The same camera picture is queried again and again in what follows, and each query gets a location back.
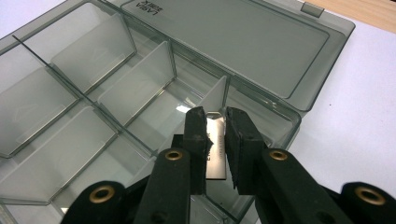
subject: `wooden surface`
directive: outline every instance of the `wooden surface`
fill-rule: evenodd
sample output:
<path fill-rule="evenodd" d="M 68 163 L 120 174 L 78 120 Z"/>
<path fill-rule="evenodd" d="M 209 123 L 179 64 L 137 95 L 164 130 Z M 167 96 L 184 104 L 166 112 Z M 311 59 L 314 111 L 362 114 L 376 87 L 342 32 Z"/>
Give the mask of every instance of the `wooden surface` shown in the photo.
<path fill-rule="evenodd" d="M 390 0 L 307 0 L 306 2 L 396 34 L 396 2 Z"/>

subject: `recessed lid panel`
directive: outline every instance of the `recessed lid panel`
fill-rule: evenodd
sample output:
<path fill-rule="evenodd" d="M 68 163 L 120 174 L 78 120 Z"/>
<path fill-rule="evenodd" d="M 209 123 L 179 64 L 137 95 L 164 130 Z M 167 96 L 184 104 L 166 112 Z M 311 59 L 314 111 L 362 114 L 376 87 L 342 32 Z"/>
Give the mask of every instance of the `recessed lid panel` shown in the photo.
<path fill-rule="evenodd" d="M 122 9 L 300 111 L 312 107 L 354 27 L 343 21 L 338 32 L 303 12 L 252 1 L 133 1 Z"/>

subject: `round metal fastener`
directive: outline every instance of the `round metal fastener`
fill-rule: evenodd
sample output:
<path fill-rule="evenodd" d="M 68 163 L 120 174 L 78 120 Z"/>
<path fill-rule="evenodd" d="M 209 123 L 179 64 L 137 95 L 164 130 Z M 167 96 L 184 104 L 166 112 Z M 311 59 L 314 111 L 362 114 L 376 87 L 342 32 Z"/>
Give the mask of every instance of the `round metal fastener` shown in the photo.
<path fill-rule="evenodd" d="M 183 154 L 177 150 L 171 150 L 165 154 L 165 158 L 168 159 L 169 161 L 177 161 L 180 160 L 182 157 Z"/>
<path fill-rule="evenodd" d="M 90 194 L 90 201 L 92 203 L 104 203 L 114 196 L 115 190 L 110 185 L 103 185 L 96 188 Z"/>
<path fill-rule="evenodd" d="M 355 193 L 359 198 L 373 205 L 383 205 L 387 201 L 380 193 L 366 187 L 357 187 Z"/>
<path fill-rule="evenodd" d="M 277 161 L 285 161 L 288 158 L 288 154 L 283 151 L 273 150 L 270 152 L 270 156 Z"/>

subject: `transparent compartment box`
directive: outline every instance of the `transparent compartment box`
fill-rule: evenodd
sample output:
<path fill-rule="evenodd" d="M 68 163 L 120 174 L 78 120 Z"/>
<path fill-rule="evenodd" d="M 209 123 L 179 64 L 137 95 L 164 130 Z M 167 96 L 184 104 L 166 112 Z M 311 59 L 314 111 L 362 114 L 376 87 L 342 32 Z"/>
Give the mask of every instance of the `transparent compartment box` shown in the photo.
<path fill-rule="evenodd" d="M 247 111 L 269 147 L 288 148 L 297 134 L 300 110 L 142 21 L 129 4 L 66 1 L 15 32 L 19 41 L 0 41 L 2 216 L 56 223 L 90 184 L 127 187 L 149 175 L 195 106 Z M 239 196 L 227 172 L 207 181 L 206 195 L 191 196 L 192 223 L 242 220 L 253 198 Z"/>

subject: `open gray lid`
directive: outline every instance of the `open gray lid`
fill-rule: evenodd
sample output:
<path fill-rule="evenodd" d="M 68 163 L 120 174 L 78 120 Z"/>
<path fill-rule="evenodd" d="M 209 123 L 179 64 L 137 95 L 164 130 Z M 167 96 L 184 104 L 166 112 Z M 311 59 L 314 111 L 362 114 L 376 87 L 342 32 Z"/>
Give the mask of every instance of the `open gray lid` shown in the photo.
<path fill-rule="evenodd" d="M 300 112 L 312 108 L 355 27 L 315 6 L 302 9 L 297 1 L 284 6 L 249 0 L 111 4 Z"/>

